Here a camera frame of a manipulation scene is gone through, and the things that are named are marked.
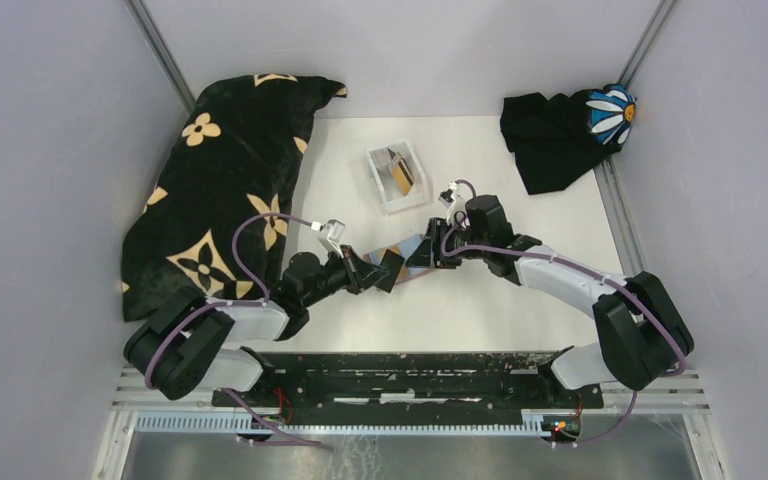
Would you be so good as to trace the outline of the tan leather card holder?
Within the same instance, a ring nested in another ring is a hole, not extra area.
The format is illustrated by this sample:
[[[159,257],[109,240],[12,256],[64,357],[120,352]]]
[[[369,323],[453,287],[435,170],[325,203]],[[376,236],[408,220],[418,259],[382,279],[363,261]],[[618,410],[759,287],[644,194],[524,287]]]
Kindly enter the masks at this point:
[[[365,261],[381,266],[387,271],[385,278],[376,285],[379,290],[391,292],[396,285],[431,271],[428,261],[421,263],[423,258],[419,258],[416,262],[410,260],[423,241],[422,234],[415,234],[363,255]]]

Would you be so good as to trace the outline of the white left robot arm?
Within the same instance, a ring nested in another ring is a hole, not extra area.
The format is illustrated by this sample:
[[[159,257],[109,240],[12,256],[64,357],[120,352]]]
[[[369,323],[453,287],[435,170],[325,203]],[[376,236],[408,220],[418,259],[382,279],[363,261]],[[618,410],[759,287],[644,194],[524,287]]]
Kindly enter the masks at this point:
[[[183,288],[170,297],[125,343],[123,356],[146,386],[168,400],[198,388],[230,387],[251,406],[267,404],[275,391],[267,363],[231,342],[282,341],[309,320],[310,307],[340,291],[359,295],[388,282],[389,270],[364,261],[343,245],[325,263],[309,252],[291,257],[268,301],[220,300]]]

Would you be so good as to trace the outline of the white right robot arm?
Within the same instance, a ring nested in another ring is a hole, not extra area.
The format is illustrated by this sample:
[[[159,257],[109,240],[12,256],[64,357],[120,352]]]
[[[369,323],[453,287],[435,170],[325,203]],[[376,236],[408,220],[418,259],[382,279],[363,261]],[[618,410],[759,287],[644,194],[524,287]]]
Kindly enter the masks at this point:
[[[551,408],[566,406],[585,386],[618,382],[641,391],[687,368],[694,340],[657,276],[603,272],[561,255],[515,232],[494,195],[468,200],[448,219],[430,219],[406,263],[455,269],[465,260],[480,260],[491,274],[543,292],[594,322],[596,342],[557,352],[550,373],[539,378],[538,396]]]

